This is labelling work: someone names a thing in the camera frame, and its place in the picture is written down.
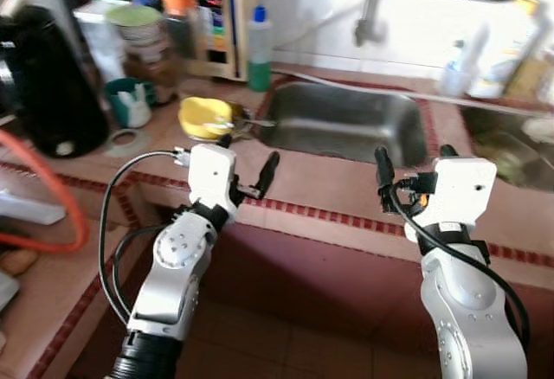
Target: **stainless steel sink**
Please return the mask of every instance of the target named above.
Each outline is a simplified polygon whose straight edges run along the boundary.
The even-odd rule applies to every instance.
[[[461,114],[475,154],[496,163],[499,178],[519,187],[554,191],[554,146],[536,143],[521,131],[527,117],[479,108],[461,108]]]
[[[427,157],[419,107],[402,96],[292,82],[275,89],[264,119],[277,124],[258,137],[275,148],[375,163],[384,145],[393,164],[407,168]]]

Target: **teal mug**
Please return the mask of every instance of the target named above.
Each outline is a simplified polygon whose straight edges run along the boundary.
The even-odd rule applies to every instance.
[[[148,106],[158,104],[158,96],[154,85],[144,80],[135,78],[122,78],[112,80],[104,85],[104,97],[112,107],[113,116],[118,124],[123,128],[130,127],[131,114],[129,108],[119,97],[120,92],[130,93],[134,98],[137,97],[136,86],[143,84],[145,90],[145,99]]]

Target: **tiled countertop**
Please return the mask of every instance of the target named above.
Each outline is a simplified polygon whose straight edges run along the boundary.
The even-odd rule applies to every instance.
[[[98,222],[90,221],[89,224],[93,231],[98,231]],[[46,229],[30,223],[21,226],[29,234],[53,243],[72,233],[68,220]],[[128,232],[128,228],[109,226],[106,258]],[[96,242],[88,242],[73,254],[42,254],[18,277],[20,291],[3,313],[2,331],[7,342],[0,355],[0,377],[41,377],[54,358],[57,360],[53,369],[62,365],[67,371],[71,367],[106,310],[103,297],[101,302],[93,304],[100,288],[95,281],[98,273],[96,245]],[[78,337],[71,336],[81,320],[88,324],[85,326],[88,332],[78,330]],[[70,336],[73,347],[70,350],[73,351],[62,348]],[[54,372],[48,374],[46,377],[61,377]]]
[[[330,80],[404,87],[432,93],[433,82],[317,68],[295,67],[296,71]],[[182,89],[256,110],[264,94],[243,85],[188,80]],[[471,144],[456,106],[430,102],[430,117],[437,143],[454,145],[461,155],[471,154]],[[144,151],[190,148],[177,122],[178,104],[158,109],[145,127],[151,144]],[[254,183],[271,148],[257,140],[232,145],[237,153],[237,174],[243,183]],[[377,198],[375,165],[337,158],[280,151],[280,166],[265,202],[242,206],[238,222],[281,232],[337,243],[374,254],[405,260],[421,259],[417,247],[403,238],[401,219],[384,215]],[[0,164],[18,163],[10,153],[0,154]],[[76,160],[48,160],[59,173],[106,183],[129,158],[110,158],[98,150]],[[134,169],[134,181],[151,190],[156,185],[179,189],[185,197],[187,170],[169,158],[145,160]],[[508,279],[554,289],[554,194],[513,187],[497,179],[487,212],[479,220],[475,239],[489,242],[493,264]]]

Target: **tiled floor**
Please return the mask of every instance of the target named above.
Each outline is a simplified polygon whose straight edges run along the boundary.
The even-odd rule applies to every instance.
[[[123,334],[106,317],[71,379],[110,369]],[[397,354],[345,337],[203,299],[177,367],[179,379],[432,379],[436,360]]]

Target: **black kettle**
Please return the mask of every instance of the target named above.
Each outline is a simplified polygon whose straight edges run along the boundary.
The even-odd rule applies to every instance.
[[[35,147],[78,157],[106,141],[108,123],[50,12],[26,6],[0,18],[0,100]]]

